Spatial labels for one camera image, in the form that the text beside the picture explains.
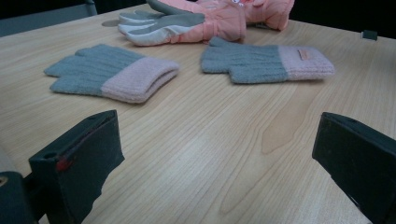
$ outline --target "gray glove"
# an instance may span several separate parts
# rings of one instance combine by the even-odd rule
[[[205,73],[229,73],[234,83],[269,83],[318,79],[334,74],[334,67],[310,47],[252,46],[213,37],[201,57]]]
[[[178,72],[178,64],[97,45],[80,49],[44,70],[58,79],[50,86],[62,93],[104,96],[143,103]]]

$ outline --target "pink glove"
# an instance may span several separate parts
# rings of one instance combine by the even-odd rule
[[[287,27],[294,5],[294,0],[198,0],[196,3],[207,1],[232,1],[244,9],[247,24],[263,22],[275,30],[284,30]]]
[[[148,4],[162,14],[120,14],[119,30],[139,46],[208,41],[213,36],[235,41],[246,35],[245,13],[231,1],[148,0]]]

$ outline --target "dark background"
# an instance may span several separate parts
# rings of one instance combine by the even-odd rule
[[[295,0],[290,19],[343,30],[377,31],[396,38],[396,2],[391,0]]]
[[[0,20],[85,4],[85,0],[0,0]],[[98,14],[145,4],[146,0],[93,0]]]
[[[146,0],[93,0],[98,14],[146,3]],[[1,0],[0,20],[62,7],[85,0]],[[295,0],[290,19],[396,38],[396,6],[391,0]]]

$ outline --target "black object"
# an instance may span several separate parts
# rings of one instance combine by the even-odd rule
[[[0,223],[81,223],[124,160],[115,110],[90,116],[29,159],[32,173],[0,173]]]
[[[359,33],[373,30],[396,38],[395,11],[392,0],[296,0],[290,18]]]
[[[146,4],[146,0],[94,0],[98,14]]]
[[[375,223],[396,223],[396,141],[341,115],[323,113],[312,157]]]
[[[376,41],[378,39],[378,33],[376,31],[364,30],[363,32],[361,32],[361,38]]]
[[[23,16],[86,4],[86,0],[3,0],[0,2],[0,19]]]

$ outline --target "wood grain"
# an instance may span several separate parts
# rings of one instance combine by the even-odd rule
[[[0,172],[17,171],[12,160],[7,153],[0,147]]]
[[[249,28],[245,43],[315,47],[336,74],[234,85],[201,72],[204,44],[139,48],[101,26],[119,13],[0,38],[0,143],[22,174],[78,122],[117,109],[126,160],[84,223],[369,223],[311,153],[324,111],[396,137],[395,40],[297,21]],[[100,43],[174,60],[180,73],[143,105],[49,90],[46,67]]]

